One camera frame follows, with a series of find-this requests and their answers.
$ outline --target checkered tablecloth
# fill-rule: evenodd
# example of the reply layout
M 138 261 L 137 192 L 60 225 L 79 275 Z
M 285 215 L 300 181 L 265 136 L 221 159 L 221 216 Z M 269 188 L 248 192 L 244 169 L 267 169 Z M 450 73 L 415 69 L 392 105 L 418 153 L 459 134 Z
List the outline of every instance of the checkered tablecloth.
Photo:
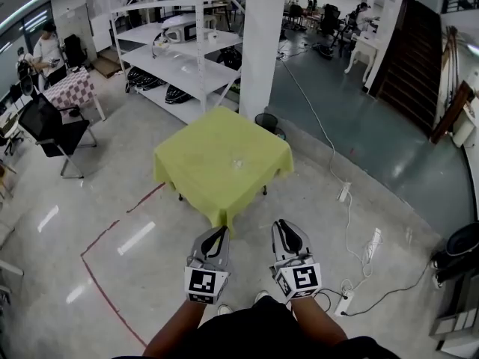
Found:
M 43 94 L 56 108 L 80 106 L 94 98 L 95 87 L 90 80 L 90 75 L 83 67 L 77 73 L 69 74 L 45 90 Z

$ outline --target table covered with yellow cloth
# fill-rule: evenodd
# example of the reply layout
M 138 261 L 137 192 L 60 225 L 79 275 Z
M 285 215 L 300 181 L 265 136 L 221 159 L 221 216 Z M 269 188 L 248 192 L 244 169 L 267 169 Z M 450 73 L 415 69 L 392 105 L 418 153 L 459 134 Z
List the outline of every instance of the table covered with yellow cloth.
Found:
M 233 231 L 233 217 L 277 173 L 293 171 L 290 146 L 230 109 L 218 107 L 162 142 L 153 177 Z

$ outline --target white marker cube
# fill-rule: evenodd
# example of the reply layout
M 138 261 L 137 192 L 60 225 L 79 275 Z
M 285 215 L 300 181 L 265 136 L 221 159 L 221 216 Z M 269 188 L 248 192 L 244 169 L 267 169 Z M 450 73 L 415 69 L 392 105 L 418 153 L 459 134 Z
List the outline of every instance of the white marker cube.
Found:
M 281 287 L 286 301 L 314 296 L 321 288 L 320 264 L 301 265 L 279 269 L 276 282 Z
M 215 304 L 228 276 L 225 271 L 211 271 L 185 267 L 185 292 L 193 302 Z

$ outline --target shelf board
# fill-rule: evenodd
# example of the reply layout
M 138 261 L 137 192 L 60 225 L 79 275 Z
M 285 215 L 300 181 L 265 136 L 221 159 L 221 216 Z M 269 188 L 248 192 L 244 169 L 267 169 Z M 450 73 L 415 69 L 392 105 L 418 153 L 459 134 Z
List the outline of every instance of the shelf board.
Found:
M 200 101 L 197 99 L 191 99 L 189 101 L 184 102 L 183 104 L 167 104 L 165 102 L 165 95 L 168 89 L 167 85 L 163 85 L 161 87 L 157 87 L 151 90 L 137 90 L 141 95 L 148 98 L 150 101 L 153 101 L 157 104 L 160 108 L 165 109 L 169 113 L 173 114 L 175 117 L 179 118 L 186 124 L 190 124 L 193 121 L 197 120 L 201 115 L 203 115 L 203 111 L 201 110 Z M 216 104 L 219 95 L 216 93 L 209 94 L 207 97 L 207 110 L 210 110 Z M 238 109 L 238 104 L 229 100 L 223 99 L 222 106 L 229 108 L 232 111 L 236 111 Z
M 204 0 L 205 3 L 210 3 L 212 1 L 229 1 L 229 0 Z M 155 7 L 186 7 L 191 6 L 194 7 L 196 5 L 196 0 L 154 0 L 154 1 L 147 1 L 142 3 L 135 3 L 135 4 L 128 4 L 124 7 L 118 7 L 112 9 L 112 13 L 120 13 L 125 12 L 127 10 L 134 10 L 134 9 L 148 9 L 148 8 L 155 8 Z
M 170 49 L 162 50 L 153 58 L 151 46 L 146 45 L 122 55 L 123 61 L 134 65 L 159 79 L 166 81 L 193 97 L 200 96 L 198 62 L 196 57 L 175 52 Z M 224 87 L 237 76 L 237 71 L 205 60 L 205 91 L 207 94 Z
M 153 40 L 155 40 L 155 37 L 158 36 L 161 30 L 161 24 L 158 22 L 152 22 L 150 24 L 142 25 L 141 27 L 120 33 L 118 35 L 118 39 L 134 41 L 136 43 L 142 43 L 151 46 Z M 218 41 L 216 44 L 211 44 L 206 38 L 203 42 L 205 55 L 242 43 L 242 38 L 238 34 L 218 30 L 216 32 L 218 33 Z M 194 57 L 196 57 L 198 53 L 196 41 L 189 41 L 188 43 L 169 43 L 168 50 L 181 52 Z M 155 48 L 155 53 L 160 52 L 162 52 L 162 50 Z

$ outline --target red line on floor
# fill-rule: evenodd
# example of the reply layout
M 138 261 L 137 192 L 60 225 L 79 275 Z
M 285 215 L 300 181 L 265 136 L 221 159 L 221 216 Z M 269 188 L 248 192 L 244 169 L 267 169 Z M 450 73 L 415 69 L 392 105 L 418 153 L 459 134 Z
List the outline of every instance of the red line on floor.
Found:
M 87 247 L 87 249 L 86 249 L 85 251 L 83 251 L 83 253 L 80 254 L 80 257 L 83 258 L 83 256 L 84 256 L 87 252 L 89 252 L 89 250 L 90 250 L 93 246 L 95 246 L 95 244 L 100 240 L 100 238 L 103 237 L 108 230 L 111 230 L 118 222 L 120 222 L 119 219 L 117 219 L 115 222 L 113 222 L 108 229 L 104 230 L 92 243 L 90 243 L 90 245 Z
M 137 341 L 139 341 L 144 347 L 147 346 L 147 344 L 143 341 L 142 338 L 140 338 L 140 336 L 129 326 L 129 324 L 126 322 L 125 318 L 122 317 L 120 315 L 120 312 L 118 311 L 118 309 L 116 308 L 116 306 L 112 303 L 112 301 L 110 301 L 110 298 L 105 294 L 105 292 L 103 291 L 103 288 L 100 286 L 100 284 L 98 283 L 98 280 L 95 278 L 95 276 L 93 275 L 93 272 L 91 271 L 90 269 L 90 266 L 86 263 L 85 259 L 82 257 L 82 261 L 83 263 L 85 264 L 85 268 L 87 269 L 88 271 L 88 274 L 90 275 L 92 281 L 95 283 L 95 286 L 98 288 L 98 291 L 100 291 L 100 294 L 102 295 L 102 297 L 106 300 L 106 303 L 108 303 L 108 306 L 110 306 L 110 308 L 115 312 L 115 314 L 117 315 L 117 317 L 121 320 L 121 322 L 124 324 L 124 326 L 128 329 L 129 332 L 132 333 L 132 335 L 137 339 Z
M 150 198 L 155 193 L 155 191 L 160 190 L 163 186 L 165 186 L 165 183 L 159 184 L 152 191 L 150 191 L 147 195 L 145 195 L 142 199 L 140 199 L 140 202 L 138 202 L 133 209 L 127 210 L 126 213 L 130 214 L 133 210 L 135 210 L 138 206 L 140 206 L 143 202 L 145 202 L 148 198 Z

